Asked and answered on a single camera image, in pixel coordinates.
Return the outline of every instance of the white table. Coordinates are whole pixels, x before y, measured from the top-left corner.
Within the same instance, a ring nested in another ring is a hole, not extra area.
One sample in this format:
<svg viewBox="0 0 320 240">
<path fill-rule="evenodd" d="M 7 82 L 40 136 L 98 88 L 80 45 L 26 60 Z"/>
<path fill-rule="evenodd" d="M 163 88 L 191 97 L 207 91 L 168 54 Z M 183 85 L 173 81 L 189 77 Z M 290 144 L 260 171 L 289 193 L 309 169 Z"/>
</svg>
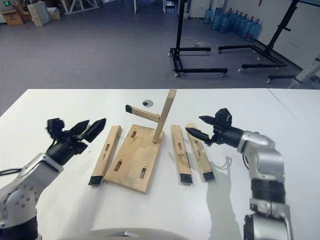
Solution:
<svg viewBox="0 0 320 240">
<path fill-rule="evenodd" d="M 234 127 L 259 131 L 275 140 L 285 159 L 286 200 L 295 239 L 319 238 L 319 143 L 268 89 L 179 89 L 147 194 L 110 183 L 88 186 L 111 126 L 122 126 L 117 150 L 132 124 L 156 127 L 154 122 L 126 113 L 125 105 L 143 108 L 143 100 L 153 100 L 154 106 L 147 110 L 160 114 L 167 93 L 166 89 L 32 89 L 0 117 L 1 170 L 21 167 L 47 149 L 51 144 L 44 129 L 48 119 L 59 117 L 69 129 L 79 121 L 107 118 L 105 130 L 64 166 L 64 172 L 41 195 L 37 219 L 44 240 L 108 228 L 163 229 L 191 240 L 242 239 L 251 190 L 241 155 L 226 145 L 205 147 L 213 165 L 223 165 L 226 157 L 232 158 L 232 165 L 229 175 L 214 168 L 216 181 L 203 183 L 189 154 L 192 186 L 179 185 L 173 156 L 170 125 L 195 122 L 199 129 L 212 133 L 212 127 L 198 116 L 213 116 L 220 108 L 229 109 Z M 188 140 L 185 144 L 191 153 Z M 0 187 L 14 177 L 2 177 Z"/>
<path fill-rule="evenodd" d="M 320 90 L 270 89 L 299 124 L 315 139 L 320 137 Z"/>
</svg>

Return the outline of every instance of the round hole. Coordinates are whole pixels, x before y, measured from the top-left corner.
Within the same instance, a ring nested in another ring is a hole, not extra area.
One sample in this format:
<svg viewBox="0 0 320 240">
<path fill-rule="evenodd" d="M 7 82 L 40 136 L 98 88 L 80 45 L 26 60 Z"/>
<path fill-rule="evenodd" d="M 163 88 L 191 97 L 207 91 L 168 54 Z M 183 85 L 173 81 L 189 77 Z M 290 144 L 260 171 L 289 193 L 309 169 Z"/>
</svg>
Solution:
<svg viewBox="0 0 320 240">
<path fill-rule="evenodd" d="M 146 108 L 150 108 L 150 107 L 152 107 L 154 105 L 154 102 L 151 101 L 151 100 L 144 100 L 142 102 L 142 105 L 145 106 Z"/>
</svg>

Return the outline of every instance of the blue water bottle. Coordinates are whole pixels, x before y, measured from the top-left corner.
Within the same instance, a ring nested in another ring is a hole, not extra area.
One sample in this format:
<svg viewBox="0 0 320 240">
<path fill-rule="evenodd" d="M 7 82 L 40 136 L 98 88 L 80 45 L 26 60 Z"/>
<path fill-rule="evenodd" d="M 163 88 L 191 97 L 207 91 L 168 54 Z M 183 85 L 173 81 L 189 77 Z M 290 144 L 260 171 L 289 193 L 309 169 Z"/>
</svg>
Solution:
<svg viewBox="0 0 320 240">
<path fill-rule="evenodd" d="M 244 28 L 245 23 L 248 21 L 247 16 L 248 16 L 248 14 L 245 14 L 244 17 L 239 21 L 239 25 L 237 27 L 236 34 L 242 33 L 242 29 Z"/>
<path fill-rule="evenodd" d="M 223 18 L 224 18 L 224 14 L 222 13 L 222 9 L 220 9 L 219 12 L 213 17 L 211 29 L 219 30 Z"/>
<path fill-rule="evenodd" d="M 227 33 L 229 30 L 229 25 L 231 21 L 231 10 L 232 9 L 230 8 L 229 11 L 225 13 L 222 19 L 221 26 L 219 28 L 220 33 Z"/>
<path fill-rule="evenodd" d="M 242 29 L 242 32 L 241 32 L 241 37 L 242 38 L 245 38 L 246 35 L 247 35 L 247 32 L 249 31 L 250 27 L 252 24 L 254 24 L 254 16 L 251 17 L 250 21 L 247 21 L 244 26 L 243 26 L 243 29 Z"/>
<path fill-rule="evenodd" d="M 242 13 L 243 13 L 243 12 L 240 12 L 240 15 L 237 16 L 237 18 L 236 18 L 235 21 L 234 21 L 232 31 L 234 31 L 235 33 L 237 32 L 237 29 L 238 29 L 238 26 L 239 26 L 239 22 L 240 22 L 240 20 L 242 19 Z"/>
<path fill-rule="evenodd" d="M 203 23 L 210 24 L 213 15 L 214 15 L 214 11 L 211 9 L 211 5 L 210 5 L 209 8 L 205 11 Z"/>
<path fill-rule="evenodd" d="M 249 31 L 246 33 L 244 40 L 248 42 L 253 42 L 258 38 L 262 28 L 261 24 L 259 23 L 259 20 L 260 19 L 258 18 L 256 22 L 251 25 L 251 27 L 249 28 Z"/>
<path fill-rule="evenodd" d="M 234 25 L 235 25 L 235 22 L 236 22 L 236 20 L 237 20 L 237 18 L 238 18 L 238 16 L 239 16 L 239 14 L 238 14 L 238 10 L 235 12 L 235 15 L 233 16 L 233 18 L 232 18 L 232 21 L 231 21 L 231 26 L 230 26 L 230 28 L 231 29 L 233 29 L 233 27 L 234 27 Z"/>
</svg>

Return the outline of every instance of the black end cap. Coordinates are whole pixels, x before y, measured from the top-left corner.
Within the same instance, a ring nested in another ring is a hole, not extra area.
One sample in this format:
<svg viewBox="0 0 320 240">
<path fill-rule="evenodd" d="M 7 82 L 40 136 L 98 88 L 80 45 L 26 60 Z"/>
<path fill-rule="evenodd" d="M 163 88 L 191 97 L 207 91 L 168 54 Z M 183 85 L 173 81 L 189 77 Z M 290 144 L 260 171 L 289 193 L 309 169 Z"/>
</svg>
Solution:
<svg viewBox="0 0 320 240">
<path fill-rule="evenodd" d="M 181 183 L 184 183 L 184 184 L 192 184 L 191 175 L 190 174 L 181 173 L 180 174 L 180 181 L 181 181 Z"/>
<path fill-rule="evenodd" d="M 102 176 L 92 176 L 88 185 L 100 185 Z"/>
<path fill-rule="evenodd" d="M 132 114 L 132 106 L 130 106 L 130 105 L 125 105 L 125 111 L 126 111 L 127 113 Z"/>
<path fill-rule="evenodd" d="M 255 229 L 254 229 L 254 218 L 253 215 L 245 215 L 243 225 L 243 239 L 254 240 Z"/>
<path fill-rule="evenodd" d="M 204 180 L 207 182 L 209 180 L 215 179 L 215 175 L 213 171 L 205 172 L 203 174 Z"/>
</svg>

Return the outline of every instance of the white wall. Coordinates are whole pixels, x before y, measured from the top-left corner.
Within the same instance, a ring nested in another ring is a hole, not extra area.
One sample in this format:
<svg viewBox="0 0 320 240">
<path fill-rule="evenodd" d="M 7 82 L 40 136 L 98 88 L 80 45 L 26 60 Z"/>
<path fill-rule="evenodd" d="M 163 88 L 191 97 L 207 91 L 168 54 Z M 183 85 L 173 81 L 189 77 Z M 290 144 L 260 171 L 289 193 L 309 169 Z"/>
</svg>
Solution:
<svg viewBox="0 0 320 240">
<path fill-rule="evenodd" d="M 258 40 L 267 45 L 286 14 L 291 0 L 227 0 L 224 8 L 239 10 L 248 16 L 260 18 L 262 30 Z M 320 53 L 320 7 L 298 3 L 288 26 L 274 45 L 274 50 L 301 68 L 313 62 Z"/>
</svg>

